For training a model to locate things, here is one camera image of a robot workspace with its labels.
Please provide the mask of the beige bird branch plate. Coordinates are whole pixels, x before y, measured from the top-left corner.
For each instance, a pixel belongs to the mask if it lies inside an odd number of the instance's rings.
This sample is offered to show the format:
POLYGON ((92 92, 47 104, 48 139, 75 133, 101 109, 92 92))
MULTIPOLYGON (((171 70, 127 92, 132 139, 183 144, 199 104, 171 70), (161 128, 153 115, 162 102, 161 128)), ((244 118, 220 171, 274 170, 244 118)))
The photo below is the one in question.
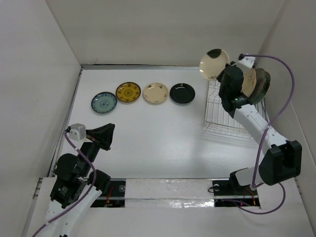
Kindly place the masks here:
POLYGON ((249 98, 250 95, 253 93, 256 86, 256 81, 256 71, 254 68, 251 68, 243 74, 241 91, 246 97, 249 98))

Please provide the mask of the cream plate with dark patch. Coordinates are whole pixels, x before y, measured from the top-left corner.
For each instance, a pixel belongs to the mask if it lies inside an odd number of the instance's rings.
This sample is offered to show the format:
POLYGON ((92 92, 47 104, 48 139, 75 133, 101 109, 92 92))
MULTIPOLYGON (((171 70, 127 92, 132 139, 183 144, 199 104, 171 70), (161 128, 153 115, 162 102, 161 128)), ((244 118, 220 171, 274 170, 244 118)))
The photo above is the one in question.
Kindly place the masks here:
POLYGON ((212 49, 200 60, 199 71, 204 79, 215 80, 229 62, 226 51, 212 49))

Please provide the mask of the light green floral plate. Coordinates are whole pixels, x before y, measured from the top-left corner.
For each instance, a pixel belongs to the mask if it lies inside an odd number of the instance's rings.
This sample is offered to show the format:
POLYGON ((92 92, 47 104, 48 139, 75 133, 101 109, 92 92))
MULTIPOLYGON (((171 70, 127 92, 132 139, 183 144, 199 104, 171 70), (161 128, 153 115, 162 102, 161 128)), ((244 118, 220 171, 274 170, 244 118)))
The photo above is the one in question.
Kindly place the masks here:
POLYGON ((262 88, 260 96, 259 96, 260 102, 265 98, 265 96, 270 88, 270 84, 271 84, 271 75, 267 71, 265 71, 264 85, 263 85, 263 88, 262 88))

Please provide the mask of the black glossy small plate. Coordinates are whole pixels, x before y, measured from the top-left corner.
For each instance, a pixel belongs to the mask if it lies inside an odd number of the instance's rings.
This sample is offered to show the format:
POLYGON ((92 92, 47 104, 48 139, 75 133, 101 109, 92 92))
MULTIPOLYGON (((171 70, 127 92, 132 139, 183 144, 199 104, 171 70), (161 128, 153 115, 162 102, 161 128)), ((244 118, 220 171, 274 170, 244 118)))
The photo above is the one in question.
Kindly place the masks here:
POLYGON ((175 103, 188 104, 194 100, 196 93, 189 84, 178 83, 172 86, 169 95, 175 103))

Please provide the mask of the cream floral small plate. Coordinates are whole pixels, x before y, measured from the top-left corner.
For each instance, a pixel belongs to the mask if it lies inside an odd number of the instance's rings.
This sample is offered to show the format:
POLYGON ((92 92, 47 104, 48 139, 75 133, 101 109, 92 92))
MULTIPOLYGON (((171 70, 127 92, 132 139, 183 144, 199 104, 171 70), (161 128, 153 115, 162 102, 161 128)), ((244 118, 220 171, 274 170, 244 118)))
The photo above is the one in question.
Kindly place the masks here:
POLYGON ((158 82, 148 84, 143 90, 143 97, 152 104, 161 104, 168 98, 168 88, 158 82))

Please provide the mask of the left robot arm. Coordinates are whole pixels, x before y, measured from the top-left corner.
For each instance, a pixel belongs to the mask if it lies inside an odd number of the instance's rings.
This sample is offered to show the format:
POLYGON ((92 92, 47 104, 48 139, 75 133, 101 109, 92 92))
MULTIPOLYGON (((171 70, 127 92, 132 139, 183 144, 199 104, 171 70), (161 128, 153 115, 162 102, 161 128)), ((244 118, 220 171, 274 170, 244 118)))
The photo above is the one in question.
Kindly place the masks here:
POLYGON ((58 159, 47 215, 35 237, 72 237, 91 205, 110 191, 111 177, 93 163, 100 150, 110 150, 114 130, 113 123, 95 129, 76 123, 65 129, 64 137, 77 154, 58 159))

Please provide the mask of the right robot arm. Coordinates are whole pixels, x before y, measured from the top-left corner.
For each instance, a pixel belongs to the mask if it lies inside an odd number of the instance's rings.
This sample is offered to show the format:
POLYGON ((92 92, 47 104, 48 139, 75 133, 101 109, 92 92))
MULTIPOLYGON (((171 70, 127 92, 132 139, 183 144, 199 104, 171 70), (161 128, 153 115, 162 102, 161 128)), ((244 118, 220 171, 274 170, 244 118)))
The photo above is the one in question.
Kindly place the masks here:
POLYGON ((234 171, 229 176, 228 188, 240 194, 246 186, 269 186, 297 177, 301 173, 302 146, 280 135, 256 110, 267 93, 271 76, 264 69, 251 69, 256 77, 252 94, 242 92, 244 74, 234 65, 227 65, 219 74, 219 97, 224 110, 240 123, 259 145, 258 155, 264 157, 254 167, 234 171))

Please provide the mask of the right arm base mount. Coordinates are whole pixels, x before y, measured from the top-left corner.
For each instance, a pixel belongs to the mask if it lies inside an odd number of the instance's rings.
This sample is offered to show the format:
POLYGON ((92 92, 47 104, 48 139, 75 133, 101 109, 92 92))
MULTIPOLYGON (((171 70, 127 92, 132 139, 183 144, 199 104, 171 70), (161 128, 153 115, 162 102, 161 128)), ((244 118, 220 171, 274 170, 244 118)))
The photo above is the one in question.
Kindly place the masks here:
POLYGON ((229 179, 213 180, 212 190, 215 196, 228 196, 228 197, 240 197, 240 196, 257 196, 256 190, 252 191, 250 185, 241 186, 236 178, 236 172, 230 174, 229 179))

